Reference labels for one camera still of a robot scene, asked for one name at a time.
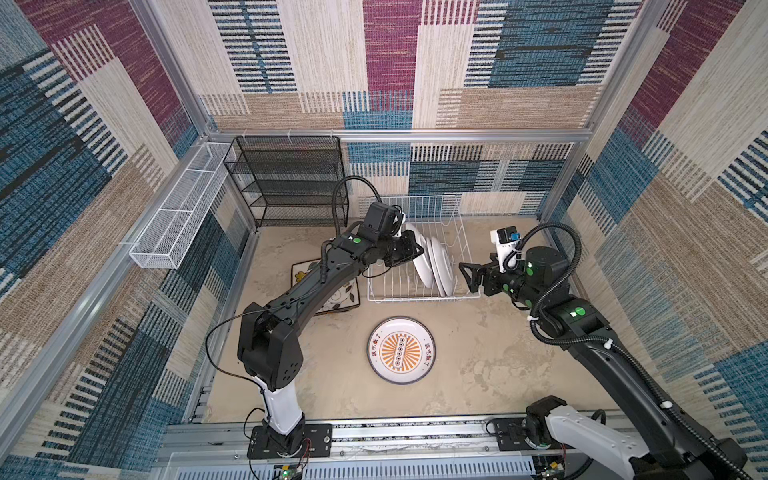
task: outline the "patterned fabric wall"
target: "patterned fabric wall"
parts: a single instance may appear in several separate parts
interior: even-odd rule
[[[0,478],[146,478],[183,420],[248,234],[225,186],[178,270],[132,267]]]
[[[211,122],[242,131],[583,127],[641,3],[155,5]],[[347,171],[383,194],[466,193],[464,213],[533,214],[567,153],[539,155],[549,147],[350,144],[345,153]]]
[[[0,0],[0,51],[2,400],[196,132],[127,0]]]
[[[127,0],[0,0],[0,51],[2,401],[197,132]],[[0,478],[147,471],[240,262],[234,198],[179,270],[131,271]]]
[[[673,0],[620,103],[552,220],[633,353],[768,478],[768,2]]]
[[[572,144],[342,144],[347,174],[369,179],[381,195],[461,194],[462,214],[536,214]],[[349,185],[349,216],[372,194]]]

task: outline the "dish rack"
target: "dish rack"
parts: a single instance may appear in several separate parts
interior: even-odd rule
[[[360,212],[368,211],[374,197],[360,199]],[[406,214],[406,223],[412,223],[424,237],[437,237],[451,259],[451,271],[454,275],[455,289],[451,296],[440,296],[437,284],[428,288],[419,278],[413,262],[397,266],[386,271],[384,263],[371,265],[366,276],[368,279],[368,301],[415,302],[440,300],[466,300],[479,298],[480,292],[472,293],[458,271],[459,262],[472,262],[469,253],[467,235],[459,212],[461,195],[419,195],[402,197],[382,197],[382,202],[399,205]]]

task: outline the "striped wall panel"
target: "striped wall panel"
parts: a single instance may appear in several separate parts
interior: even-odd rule
[[[0,0],[0,400],[197,137],[128,1]],[[0,478],[136,478],[177,422],[248,231],[224,191],[185,288],[131,269]]]

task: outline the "black mesh shelf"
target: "black mesh shelf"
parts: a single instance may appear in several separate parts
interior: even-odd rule
[[[264,210],[259,220],[261,227],[283,227],[288,225],[303,226],[333,226],[330,205],[303,205],[292,207],[287,205],[270,205],[268,207],[252,207],[251,211]],[[349,204],[336,205],[339,218],[347,218]]]
[[[260,226],[333,225],[331,193],[344,178],[337,137],[237,137],[225,161]],[[336,197],[339,220],[349,217],[346,186]]]
[[[330,195],[296,195],[296,194],[264,194],[256,201],[250,204],[251,207],[267,207],[269,205],[277,206],[289,206],[289,205],[330,205]],[[336,204],[347,204],[346,199],[336,198]]]

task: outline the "base mounting plate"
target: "base mounting plate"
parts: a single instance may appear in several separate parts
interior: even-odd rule
[[[515,452],[521,450],[539,450],[534,449],[525,441],[525,429],[523,427],[525,418],[503,418],[493,419],[493,431],[496,432],[496,443],[498,449],[502,452]],[[560,443],[552,440],[552,444],[547,449],[560,449]]]
[[[333,441],[333,425],[330,423],[312,423],[304,426],[305,438],[312,442],[310,458],[330,457],[331,442]],[[251,460],[263,460],[265,458],[301,458],[306,452],[308,442],[302,442],[299,451],[289,457],[278,455],[280,451],[277,444],[270,439],[264,425],[256,425],[250,434],[251,441],[248,445],[248,458]]]

